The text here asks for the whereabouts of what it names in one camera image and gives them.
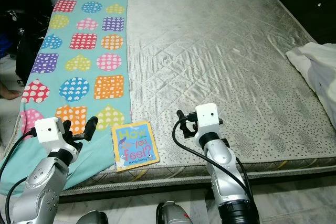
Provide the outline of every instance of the white quilted mattress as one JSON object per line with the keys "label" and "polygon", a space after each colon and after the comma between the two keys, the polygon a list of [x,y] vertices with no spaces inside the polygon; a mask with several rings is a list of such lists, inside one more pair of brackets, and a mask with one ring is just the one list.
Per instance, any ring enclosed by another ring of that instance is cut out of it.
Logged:
{"label": "white quilted mattress", "polygon": [[335,169],[335,130],[285,56],[312,39],[277,0],[128,0],[127,35],[132,119],[151,123],[160,162],[107,169],[65,194],[208,182],[171,133],[178,109],[209,102],[251,177]]}

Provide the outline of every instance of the white cloth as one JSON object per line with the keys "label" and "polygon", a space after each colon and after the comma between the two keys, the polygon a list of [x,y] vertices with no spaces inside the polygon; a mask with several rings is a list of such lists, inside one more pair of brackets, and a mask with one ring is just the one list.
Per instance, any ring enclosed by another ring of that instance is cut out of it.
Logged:
{"label": "white cloth", "polygon": [[336,129],[336,44],[310,42],[286,55],[317,94]]}

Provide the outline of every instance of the polka dot heart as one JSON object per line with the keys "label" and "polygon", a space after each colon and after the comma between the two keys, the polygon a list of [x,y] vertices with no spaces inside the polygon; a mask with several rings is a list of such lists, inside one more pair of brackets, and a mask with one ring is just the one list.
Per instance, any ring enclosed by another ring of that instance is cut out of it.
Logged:
{"label": "polka dot heart", "polygon": [[121,58],[119,55],[104,54],[97,59],[97,66],[104,71],[112,71],[121,66]]}
{"label": "polka dot heart", "polygon": [[110,5],[109,7],[106,8],[107,13],[122,14],[124,12],[124,10],[125,10],[125,8],[118,5],[118,4]]}
{"label": "polka dot heart", "polygon": [[108,126],[122,125],[125,120],[124,115],[109,104],[96,117],[98,118],[97,130],[99,131],[105,130]]}
{"label": "polka dot heart", "polygon": [[124,95],[124,76],[97,76],[95,99],[119,98]]}
{"label": "polka dot heart", "polygon": [[65,105],[56,109],[56,117],[60,117],[63,122],[65,120],[71,121],[70,130],[73,134],[80,134],[85,130],[86,124],[86,112],[85,106],[70,107]]}
{"label": "polka dot heart", "polygon": [[21,132],[23,134],[30,131],[30,129],[32,127],[35,127],[35,121],[44,118],[43,115],[40,112],[38,112],[37,110],[34,110],[34,109],[21,111],[20,116],[21,116],[21,121],[22,121]]}
{"label": "polka dot heart", "polygon": [[28,103],[33,100],[36,103],[41,103],[49,96],[49,93],[49,88],[36,79],[25,87],[21,102]]}
{"label": "polka dot heart", "polygon": [[51,73],[56,68],[58,54],[38,54],[33,68],[32,73]]}
{"label": "polka dot heart", "polygon": [[71,49],[93,49],[96,47],[97,34],[73,34]]}
{"label": "polka dot heart", "polygon": [[41,48],[51,48],[51,49],[57,49],[62,45],[63,41],[56,37],[54,34],[47,36],[42,43]]}
{"label": "polka dot heart", "polygon": [[82,10],[86,13],[96,13],[101,10],[103,6],[95,1],[86,2],[82,5]]}
{"label": "polka dot heart", "polygon": [[124,19],[115,17],[106,17],[103,20],[103,31],[123,31]]}
{"label": "polka dot heart", "polygon": [[74,57],[71,60],[68,60],[65,64],[65,69],[67,71],[74,71],[74,70],[80,70],[80,71],[87,71],[91,67],[91,60],[84,57],[83,55],[78,55]]}
{"label": "polka dot heart", "polygon": [[84,30],[84,29],[95,30],[98,27],[98,22],[94,21],[92,18],[86,18],[78,22],[76,27],[78,30]]}
{"label": "polka dot heart", "polygon": [[51,17],[49,27],[53,29],[61,29],[69,24],[69,18],[65,15],[56,14]]}
{"label": "polka dot heart", "polygon": [[56,2],[53,12],[71,13],[76,5],[76,0],[59,0]]}
{"label": "polka dot heart", "polygon": [[121,48],[123,43],[124,43],[123,38],[117,34],[104,36],[100,41],[100,45],[103,48],[110,50],[117,50]]}
{"label": "polka dot heart", "polygon": [[68,102],[76,102],[89,92],[89,83],[84,78],[74,77],[59,87],[59,94]]}

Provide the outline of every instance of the person's foot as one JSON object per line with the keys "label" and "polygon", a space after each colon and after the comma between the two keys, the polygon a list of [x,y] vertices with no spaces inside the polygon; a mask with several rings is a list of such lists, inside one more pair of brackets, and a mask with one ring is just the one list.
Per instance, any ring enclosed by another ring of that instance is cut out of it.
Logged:
{"label": "person's foot", "polygon": [[20,95],[22,95],[22,92],[19,90],[7,90],[4,93],[1,93],[1,96],[7,100],[12,100]]}
{"label": "person's foot", "polygon": [[6,86],[0,82],[0,95],[7,100],[12,100],[22,95],[22,92],[18,90],[8,90]]}

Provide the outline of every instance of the book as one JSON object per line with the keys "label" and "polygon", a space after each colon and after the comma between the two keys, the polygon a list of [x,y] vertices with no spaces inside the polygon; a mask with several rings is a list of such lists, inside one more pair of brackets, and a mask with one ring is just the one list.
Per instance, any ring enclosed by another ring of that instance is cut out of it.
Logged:
{"label": "book", "polygon": [[149,122],[114,126],[111,131],[117,172],[157,163],[160,160]]}

